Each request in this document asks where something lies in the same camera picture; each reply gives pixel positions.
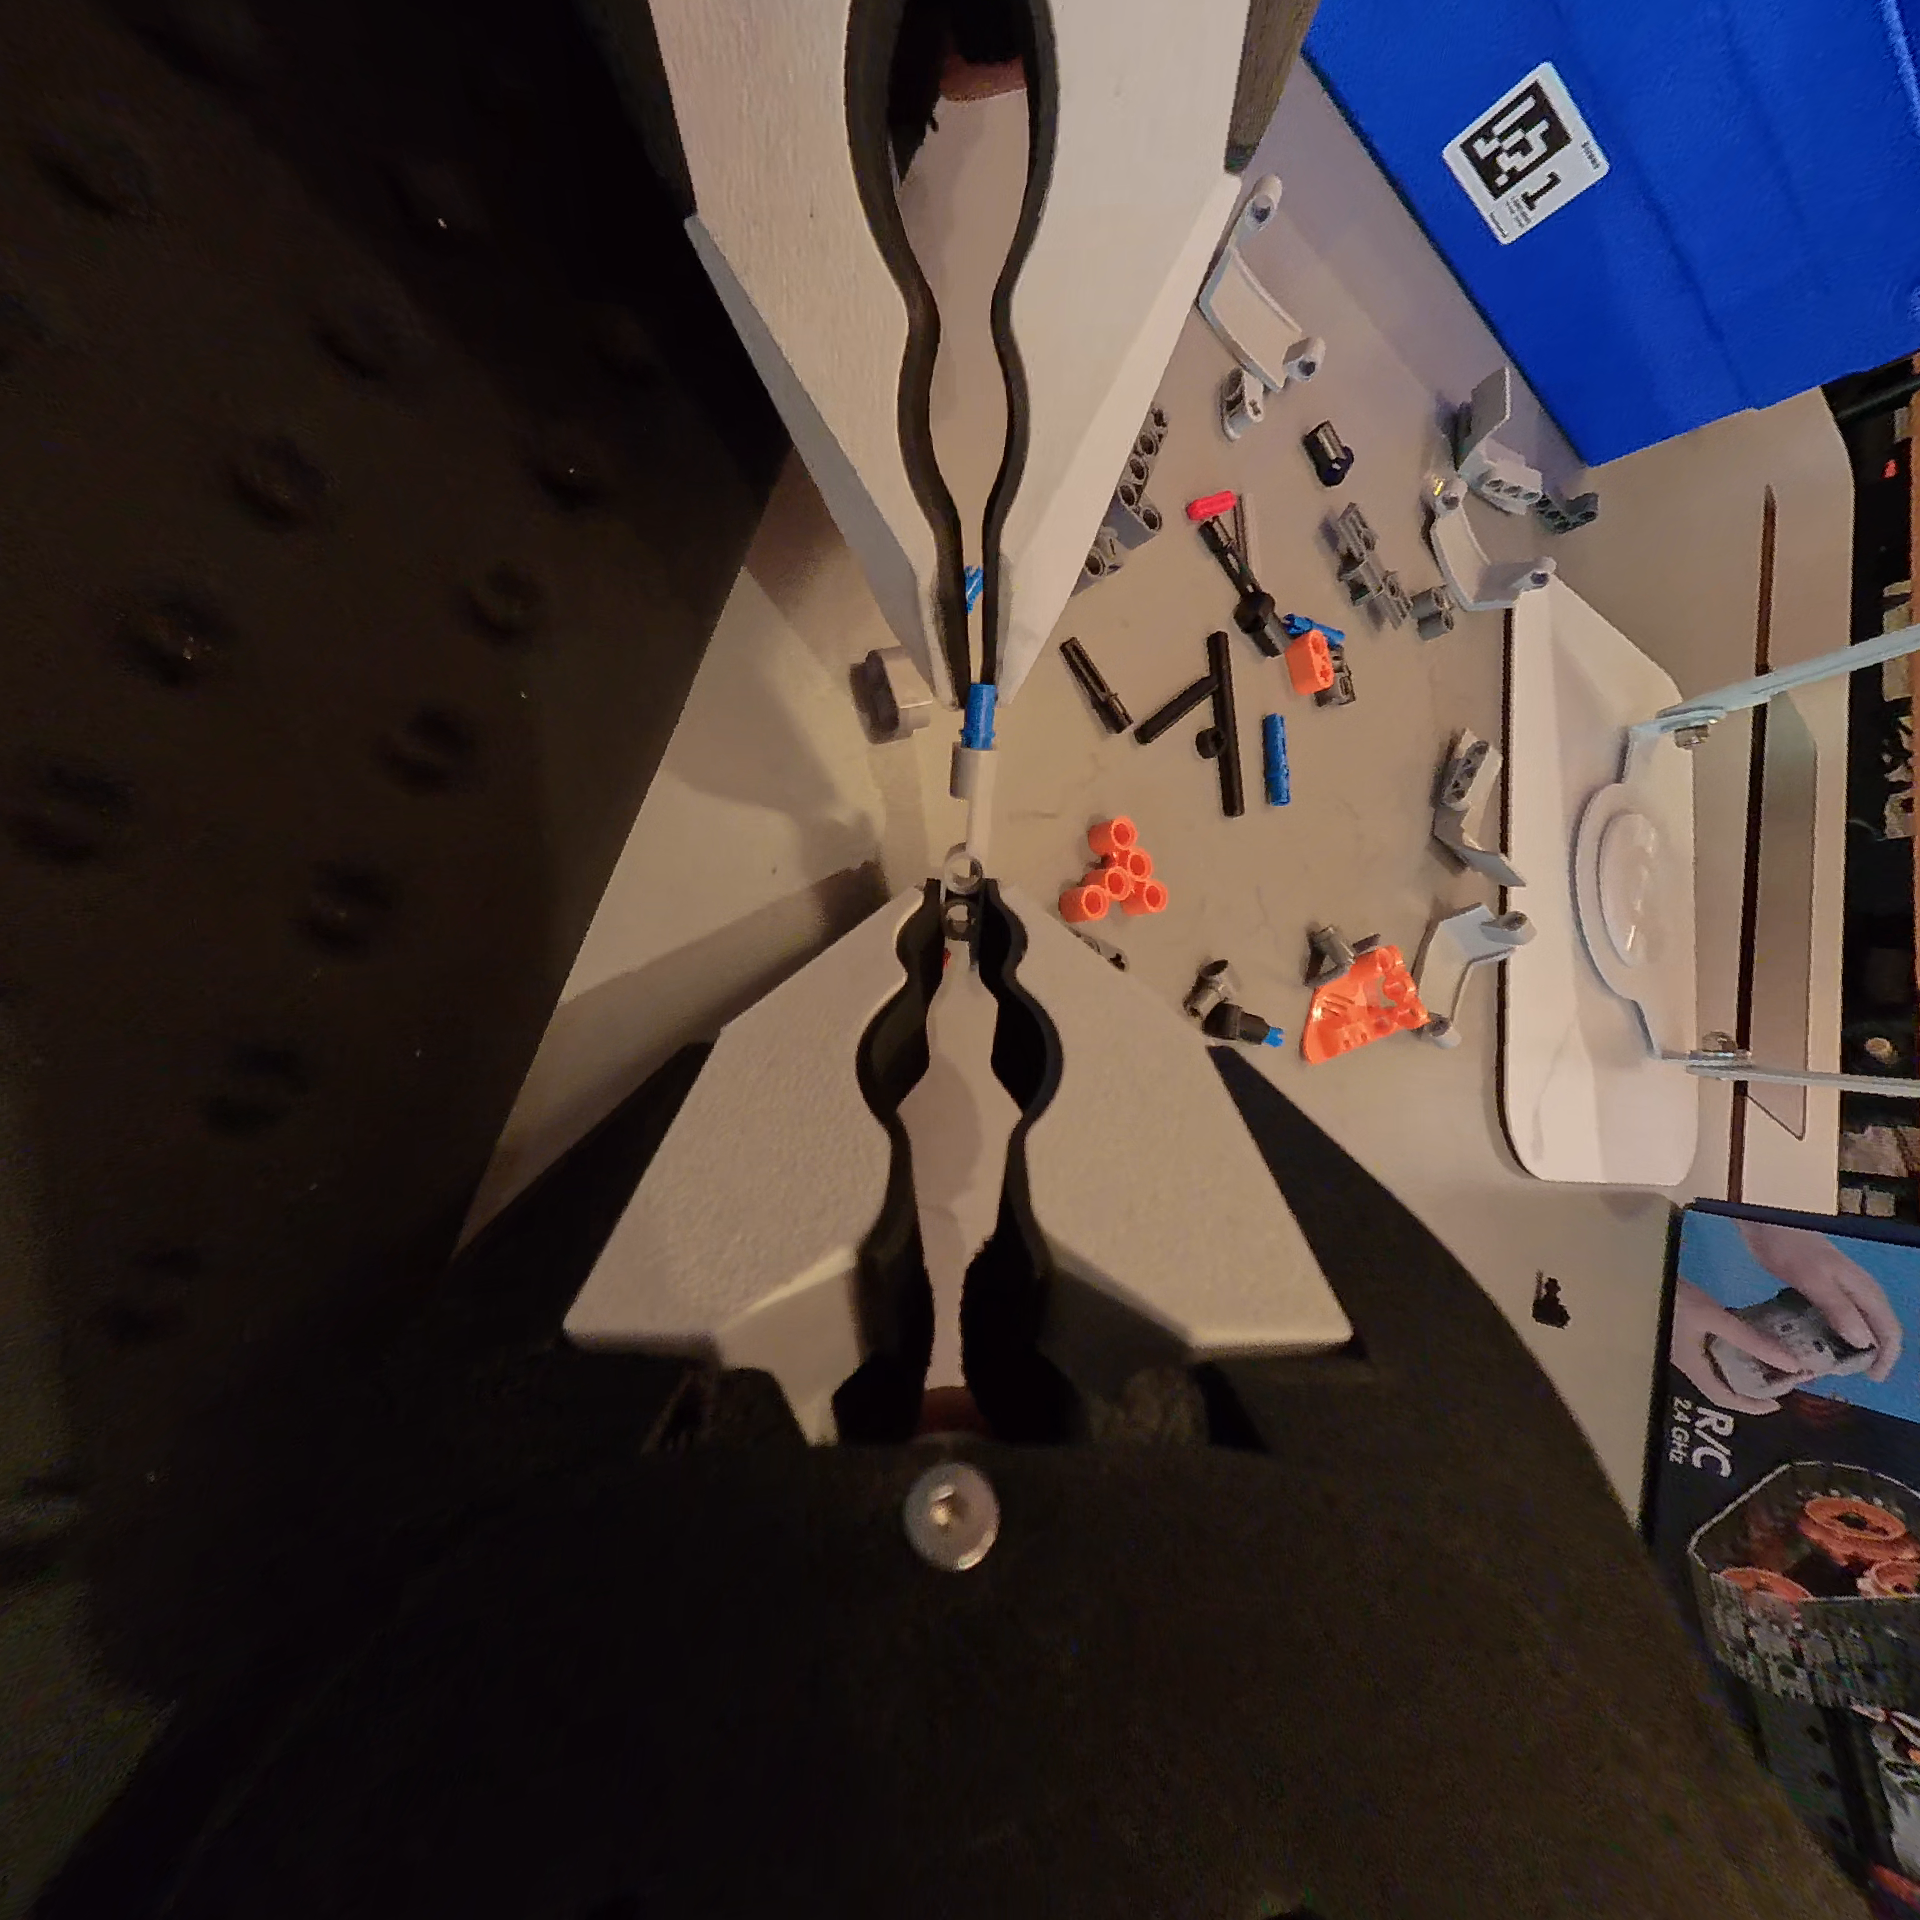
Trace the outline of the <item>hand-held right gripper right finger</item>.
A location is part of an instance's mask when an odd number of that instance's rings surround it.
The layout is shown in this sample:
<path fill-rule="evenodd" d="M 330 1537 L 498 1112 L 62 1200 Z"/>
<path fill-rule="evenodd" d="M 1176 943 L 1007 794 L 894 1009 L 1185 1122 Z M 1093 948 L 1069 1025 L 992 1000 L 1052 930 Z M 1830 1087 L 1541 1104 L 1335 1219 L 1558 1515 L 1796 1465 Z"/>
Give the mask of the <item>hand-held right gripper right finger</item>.
<path fill-rule="evenodd" d="M 986 1434 L 1066 1443 L 1138 1377 L 1346 1348 L 1350 1317 L 1208 1047 L 993 881 L 973 955 L 1014 1106 L 965 1276 L 965 1379 Z"/>

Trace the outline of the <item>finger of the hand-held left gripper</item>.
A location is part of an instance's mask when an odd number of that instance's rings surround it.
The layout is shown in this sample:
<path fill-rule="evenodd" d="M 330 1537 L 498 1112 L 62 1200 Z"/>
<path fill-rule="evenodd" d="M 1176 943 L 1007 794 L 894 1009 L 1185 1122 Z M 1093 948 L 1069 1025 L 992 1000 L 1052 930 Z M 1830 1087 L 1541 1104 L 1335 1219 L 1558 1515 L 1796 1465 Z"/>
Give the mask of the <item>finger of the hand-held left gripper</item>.
<path fill-rule="evenodd" d="M 888 629 L 957 707 L 962 533 L 928 423 L 941 327 L 886 120 L 902 12 L 650 4 L 688 239 Z"/>
<path fill-rule="evenodd" d="M 1021 4 L 1025 181 L 992 296 L 1005 444 L 982 519 L 980 679 L 1044 652 L 1238 197 L 1247 4 Z"/>

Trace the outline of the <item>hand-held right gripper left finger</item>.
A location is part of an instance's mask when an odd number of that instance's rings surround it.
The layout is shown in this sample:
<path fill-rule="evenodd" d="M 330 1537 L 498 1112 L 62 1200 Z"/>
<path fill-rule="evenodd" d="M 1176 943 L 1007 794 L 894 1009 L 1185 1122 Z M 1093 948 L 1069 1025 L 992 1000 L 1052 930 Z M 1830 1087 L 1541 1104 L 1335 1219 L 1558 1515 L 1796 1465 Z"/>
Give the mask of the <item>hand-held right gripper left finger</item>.
<path fill-rule="evenodd" d="M 767 1375 L 814 1443 L 916 1434 L 933 1298 L 901 1106 L 943 960 L 925 881 L 721 1029 L 567 1309 L 574 1347 Z"/>

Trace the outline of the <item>light grey beam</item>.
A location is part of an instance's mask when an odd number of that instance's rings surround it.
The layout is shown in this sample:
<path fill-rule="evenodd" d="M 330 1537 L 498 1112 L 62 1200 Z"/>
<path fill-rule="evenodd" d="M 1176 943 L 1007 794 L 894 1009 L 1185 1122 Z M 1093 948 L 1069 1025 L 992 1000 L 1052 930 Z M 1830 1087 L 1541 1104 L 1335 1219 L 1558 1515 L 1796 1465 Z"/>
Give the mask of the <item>light grey beam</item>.
<path fill-rule="evenodd" d="M 992 868 L 996 752 L 954 744 L 951 796 L 965 808 L 965 834 L 943 857 L 943 932 L 951 944 L 973 948 L 980 900 Z"/>

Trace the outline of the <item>grey curved panel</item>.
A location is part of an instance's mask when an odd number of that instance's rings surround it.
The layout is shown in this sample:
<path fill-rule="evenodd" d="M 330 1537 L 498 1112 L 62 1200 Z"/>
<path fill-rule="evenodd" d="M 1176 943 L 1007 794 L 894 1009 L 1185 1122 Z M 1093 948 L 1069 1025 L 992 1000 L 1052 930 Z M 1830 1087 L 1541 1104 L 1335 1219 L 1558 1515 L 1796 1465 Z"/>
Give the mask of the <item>grey curved panel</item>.
<path fill-rule="evenodd" d="M 1225 345 L 1238 372 L 1265 393 L 1314 383 L 1328 345 L 1310 336 L 1264 289 L 1247 247 L 1273 223 L 1281 201 L 1281 181 L 1261 177 L 1247 191 L 1206 269 L 1196 309 Z"/>
<path fill-rule="evenodd" d="M 1426 1013 L 1422 1040 L 1452 1050 L 1458 1045 L 1458 1009 L 1469 976 L 1493 969 L 1532 944 L 1535 925 L 1521 909 L 1501 914 L 1486 906 L 1464 908 L 1429 925 L 1410 972 Z"/>
<path fill-rule="evenodd" d="M 1556 560 L 1493 560 L 1479 541 L 1466 509 L 1466 484 L 1449 472 L 1424 477 L 1426 541 L 1445 586 L 1463 613 L 1511 610 L 1521 597 L 1556 579 Z"/>
<path fill-rule="evenodd" d="M 1498 747 L 1463 727 L 1454 733 L 1431 796 L 1431 840 L 1458 874 L 1474 874 L 1516 892 L 1526 885 L 1501 842 L 1494 819 L 1504 792 Z"/>

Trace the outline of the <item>orange flat panel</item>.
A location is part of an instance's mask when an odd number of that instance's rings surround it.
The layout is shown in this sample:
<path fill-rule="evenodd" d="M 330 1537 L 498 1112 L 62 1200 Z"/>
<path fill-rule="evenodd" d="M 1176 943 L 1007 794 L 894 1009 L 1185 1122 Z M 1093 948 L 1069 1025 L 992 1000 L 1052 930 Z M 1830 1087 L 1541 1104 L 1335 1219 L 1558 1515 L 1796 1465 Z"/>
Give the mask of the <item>orange flat panel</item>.
<path fill-rule="evenodd" d="M 1302 1059 L 1328 1066 L 1397 1035 L 1422 1035 L 1431 1016 L 1394 944 L 1373 944 L 1312 988 L 1302 1023 Z"/>

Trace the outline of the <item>orange five-hole connector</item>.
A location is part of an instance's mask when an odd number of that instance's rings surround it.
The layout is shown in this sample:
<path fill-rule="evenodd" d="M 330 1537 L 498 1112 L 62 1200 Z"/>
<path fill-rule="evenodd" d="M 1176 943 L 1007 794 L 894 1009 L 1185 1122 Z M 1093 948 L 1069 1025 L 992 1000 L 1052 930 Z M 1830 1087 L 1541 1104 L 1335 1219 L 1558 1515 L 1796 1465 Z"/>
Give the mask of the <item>orange five-hole connector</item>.
<path fill-rule="evenodd" d="M 1167 909 L 1167 888 L 1146 853 L 1134 819 L 1100 819 L 1085 834 L 1087 865 L 1058 895 L 1058 914 L 1082 929 L 1112 914 L 1153 920 Z"/>

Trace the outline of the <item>dark grey holed beam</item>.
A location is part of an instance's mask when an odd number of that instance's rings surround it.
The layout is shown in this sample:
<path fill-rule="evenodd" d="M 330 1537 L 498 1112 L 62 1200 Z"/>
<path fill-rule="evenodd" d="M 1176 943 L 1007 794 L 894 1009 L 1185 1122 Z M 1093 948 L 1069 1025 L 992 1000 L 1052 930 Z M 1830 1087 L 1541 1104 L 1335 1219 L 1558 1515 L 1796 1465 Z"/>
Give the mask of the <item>dark grey holed beam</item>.
<path fill-rule="evenodd" d="M 1120 472 L 1111 504 L 1102 514 L 1071 592 L 1109 581 L 1125 568 L 1134 551 L 1159 536 L 1164 514 L 1146 492 L 1166 434 L 1167 417 L 1159 402 L 1151 402 L 1141 421 L 1126 465 Z"/>

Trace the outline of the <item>light grey angled panel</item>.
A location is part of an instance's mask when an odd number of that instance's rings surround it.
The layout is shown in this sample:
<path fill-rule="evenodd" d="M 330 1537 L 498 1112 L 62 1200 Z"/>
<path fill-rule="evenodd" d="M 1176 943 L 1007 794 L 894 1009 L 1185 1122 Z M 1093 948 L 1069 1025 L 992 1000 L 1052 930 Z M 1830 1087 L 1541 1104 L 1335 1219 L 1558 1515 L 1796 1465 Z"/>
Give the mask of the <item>light grey angled panel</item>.
<path fill-rule="evenodd" d="M 1533 516 L 1542 507 L 1542 474 L 1504 442 L 1511 417 L 1512 370 L 1498 367 L 1474 387 L 1452 421 L 1454 477 L 1441 483 L 1441 500 L 1452 513 L 1463 513 L 1469 497 L 1506 516 Z"/>

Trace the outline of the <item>blue storage box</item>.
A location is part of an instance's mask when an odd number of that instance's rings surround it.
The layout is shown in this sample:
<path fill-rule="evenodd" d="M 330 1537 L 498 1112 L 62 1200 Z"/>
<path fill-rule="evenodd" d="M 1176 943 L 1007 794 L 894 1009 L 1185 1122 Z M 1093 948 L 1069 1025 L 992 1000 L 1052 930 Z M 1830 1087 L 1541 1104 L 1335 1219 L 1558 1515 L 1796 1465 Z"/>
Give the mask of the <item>blue storage box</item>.
<path fill-rule="evenodd" d="M 1914 4 L 1342 2 L 1305 52 L 1583 465 L 1918 344 Z"/>

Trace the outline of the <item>black long pin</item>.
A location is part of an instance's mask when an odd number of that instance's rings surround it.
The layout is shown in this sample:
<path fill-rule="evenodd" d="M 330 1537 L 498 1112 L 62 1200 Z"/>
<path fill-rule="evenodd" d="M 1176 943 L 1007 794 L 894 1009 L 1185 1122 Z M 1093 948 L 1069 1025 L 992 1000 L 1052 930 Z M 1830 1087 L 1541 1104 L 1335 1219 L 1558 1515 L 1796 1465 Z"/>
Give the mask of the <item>black long pin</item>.
<path fill-rule="evenodd" d="M 1109 737 L 1126 733 L 1135 720 L 1120 700 L 1117 691 L 1100 673 L 1082 642 L 1073 636 L 1062 637 L 1058 655 L 1071 677 L 1071 684 L 1079 688 L 1103 731 Z"/>

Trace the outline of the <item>light grey slope tile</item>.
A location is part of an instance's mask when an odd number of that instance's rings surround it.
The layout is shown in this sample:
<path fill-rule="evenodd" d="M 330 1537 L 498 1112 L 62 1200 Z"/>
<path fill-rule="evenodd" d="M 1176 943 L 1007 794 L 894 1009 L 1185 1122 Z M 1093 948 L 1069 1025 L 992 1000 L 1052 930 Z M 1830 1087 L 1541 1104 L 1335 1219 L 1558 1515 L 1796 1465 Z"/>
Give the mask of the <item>light grey slope tile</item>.
<path fill-rule="evenodd" d="M 864 738 L 872 747 L 895 745 L 924 731 L 937 705 L 909 655 L 898 647 L 872 647 L 848 673 L 855 714 Z"/>

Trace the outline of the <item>white book stand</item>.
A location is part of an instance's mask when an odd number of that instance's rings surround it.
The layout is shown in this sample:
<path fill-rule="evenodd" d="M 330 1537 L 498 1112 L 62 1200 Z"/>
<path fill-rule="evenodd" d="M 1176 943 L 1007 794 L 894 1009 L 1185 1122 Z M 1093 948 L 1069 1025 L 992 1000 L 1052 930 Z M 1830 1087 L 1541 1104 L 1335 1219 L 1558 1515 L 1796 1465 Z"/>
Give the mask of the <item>white book stand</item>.
<path fill-rule="evenodd" d="M 1591 796 L 1575 829 L 1575 923 L 1599 980 L 1637 1010 L 1652 1061 L 1727 1083 L 1918 1100 L 1911 1076 L 1761 1066 L 1746 1047 L 1698 1037 L 1694 784 L 1682 763 L 1722 719 L 1914 647 L 1914 629 L 1852 642 L 1670 705 L 1621 733 L 1617 775 Z"/>

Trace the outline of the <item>black dimpled mat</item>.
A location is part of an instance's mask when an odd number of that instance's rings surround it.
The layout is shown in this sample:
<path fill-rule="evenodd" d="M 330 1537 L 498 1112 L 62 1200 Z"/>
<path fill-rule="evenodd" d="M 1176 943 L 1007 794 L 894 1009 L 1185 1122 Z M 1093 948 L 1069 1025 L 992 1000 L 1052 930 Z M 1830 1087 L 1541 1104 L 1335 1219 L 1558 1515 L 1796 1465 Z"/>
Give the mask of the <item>black dimpled mat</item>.
<path fill-rule="evenodd" d="M 584 4 L 2 4 L 4 1915 L 330 1652 L 786 439 Z"/>

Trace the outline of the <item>robot kit box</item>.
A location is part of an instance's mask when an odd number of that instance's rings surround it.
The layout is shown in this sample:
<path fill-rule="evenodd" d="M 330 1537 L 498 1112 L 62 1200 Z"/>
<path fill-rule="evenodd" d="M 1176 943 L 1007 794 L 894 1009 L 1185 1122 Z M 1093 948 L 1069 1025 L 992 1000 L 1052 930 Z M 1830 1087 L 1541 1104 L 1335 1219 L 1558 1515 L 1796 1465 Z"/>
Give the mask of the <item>robot kit box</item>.
<path fill-rule="evenodd" d="M 1873 1915 L 1914 1915 L 1912 1225 L 1677 1213 L 1644 1530 L 1764 1775 Z"/>

